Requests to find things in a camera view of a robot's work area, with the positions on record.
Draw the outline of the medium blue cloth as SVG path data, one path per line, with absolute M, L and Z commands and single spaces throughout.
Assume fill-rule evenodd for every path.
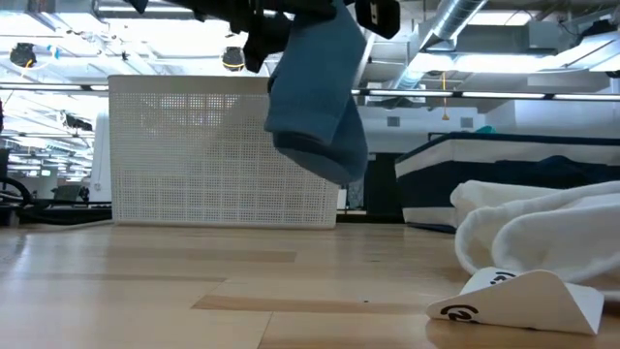
M 368 147 L 352 87 L 366 41 L 344 0 L 335 18 L 299 14 L 269 79 L 264 129 L 301 168 L 338 185 L 363 178 Z

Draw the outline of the white cloth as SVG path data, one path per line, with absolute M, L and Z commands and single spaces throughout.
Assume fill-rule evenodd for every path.
M 551 189 L 469 180 L 450 195 L 463 269 L 547 270 L 620 302 L 620 180 Z

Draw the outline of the silver ventilation duct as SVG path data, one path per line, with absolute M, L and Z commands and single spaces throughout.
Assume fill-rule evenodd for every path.
M 415 89 L 423 76 L 438 68 L 429 66 L 424 55 L 429 48 L 439 45 L 454 51 L 457 37 L 488 0 L 441 0 L 435 15 L 419 24 L 410 37 L 412 59 L 391 85 L 393 89 Z

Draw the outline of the navy fabric storage bin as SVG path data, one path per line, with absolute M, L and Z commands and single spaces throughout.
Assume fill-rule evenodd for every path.
M 620 180 L 620 139 L 449 133 L 399 157 L 395 175 L 405 223 L 452 234 L 459 184 L 567 189 Z

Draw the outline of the white printed label tag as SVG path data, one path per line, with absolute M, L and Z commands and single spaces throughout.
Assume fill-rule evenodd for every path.
M 605 296 L 566 283 L 546 270 L 477 271 L 461 292 L 426 308 L 431 319 L 562 333 L 596 335 Z

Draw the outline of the white perforated plastic basket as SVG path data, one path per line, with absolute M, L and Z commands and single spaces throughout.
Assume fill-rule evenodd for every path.
M 276 151 L 267 80 L 111 76 L 112 218 L 118 224 L 328 230 L 338 188 Z

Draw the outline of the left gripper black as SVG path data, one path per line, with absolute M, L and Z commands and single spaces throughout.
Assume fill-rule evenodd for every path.
M 292 27 L 290 21 L 254 21 L 253 16 L 271 14 L 310 15 L 318 19 L 332 19 L 336 9 L 332 0 L 230 0 L 232 29 L 249 29 L 243 47 L 245 68 L 258 73 L 270 54 L 286 49 Z

